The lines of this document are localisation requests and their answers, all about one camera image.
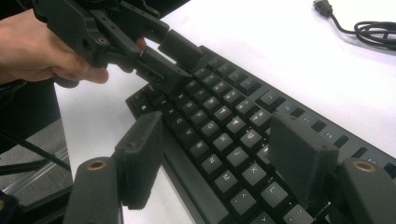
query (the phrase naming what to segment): usb cable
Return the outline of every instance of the usb cable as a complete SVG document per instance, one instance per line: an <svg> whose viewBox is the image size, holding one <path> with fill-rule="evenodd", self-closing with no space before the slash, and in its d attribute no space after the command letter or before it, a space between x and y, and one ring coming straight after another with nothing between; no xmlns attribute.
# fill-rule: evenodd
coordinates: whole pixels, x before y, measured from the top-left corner
<svg viewBox="0 0 396 224"><path fill-rule="evenodd" d="M344 34L355 35L359 41L381 49L396 50L396 23L391 21L361 21L355 24L354 31L341 27L332 14L332 5L327 0L315 0L315 10L325 18L332 18L338 30Z"/></svg>

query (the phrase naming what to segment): spacebar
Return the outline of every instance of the spacebar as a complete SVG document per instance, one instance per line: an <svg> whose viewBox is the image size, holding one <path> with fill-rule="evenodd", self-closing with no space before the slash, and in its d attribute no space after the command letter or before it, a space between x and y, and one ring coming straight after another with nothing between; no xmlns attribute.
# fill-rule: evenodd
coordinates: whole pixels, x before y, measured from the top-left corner
<svg viewBox="0 0 396 224"><path fill-rule="evenodd" d="M222 224L233 220L218 196L207 185L204 178L176 142L174 136L167 129L163 132L165 145L163 154L205 223Z"/></svg>

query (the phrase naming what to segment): white table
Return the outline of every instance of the white table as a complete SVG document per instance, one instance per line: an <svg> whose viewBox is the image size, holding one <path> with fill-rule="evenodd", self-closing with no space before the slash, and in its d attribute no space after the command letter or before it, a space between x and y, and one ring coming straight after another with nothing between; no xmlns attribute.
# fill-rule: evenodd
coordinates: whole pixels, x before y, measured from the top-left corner
<svg viewBox="0 0 396 224"><path fill-rule="evenodd" d="M341 25L396 21L392 0L332 0ZM396 157L395 52L364 46L340 33L311 0L195 0L163 19L322 116ZM110 156L132 126L124 100L146 84L108 67L104 85L56 87L73 175L84 161ZM190 223L163 169L142 211L124 209L125 223Z"/></svg>

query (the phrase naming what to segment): keyboard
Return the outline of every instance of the keyboard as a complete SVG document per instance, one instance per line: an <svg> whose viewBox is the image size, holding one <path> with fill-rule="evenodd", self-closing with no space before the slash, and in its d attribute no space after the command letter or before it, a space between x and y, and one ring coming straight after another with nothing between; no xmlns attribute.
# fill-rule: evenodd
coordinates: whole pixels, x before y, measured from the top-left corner
<svg viewBox="0 0 396 224"><path fill-rule="evenodd" d="M136 118L163 112L163 166L197 223L327 223L304 209L267 157L276 113L296 118L335 147L339 163L375 163L396 183L394 158L200 49L205 56L187 71L193 79L182 89L166 95L148 84L126 99Z"/></svg>

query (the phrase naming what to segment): person's hand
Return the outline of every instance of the person's hand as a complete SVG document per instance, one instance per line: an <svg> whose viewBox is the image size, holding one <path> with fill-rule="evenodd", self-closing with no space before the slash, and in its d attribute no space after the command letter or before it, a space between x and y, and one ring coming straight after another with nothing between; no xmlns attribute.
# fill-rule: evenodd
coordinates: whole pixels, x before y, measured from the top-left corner
<svg viewBox="0 0 396 224"><path fill-rule="evenodd" d="M1 20L0 84L16 79L40 81L54 74L95 83L108 79L105 68L94 68L77 56L46 23L35 18L32 9Z"/></svg>

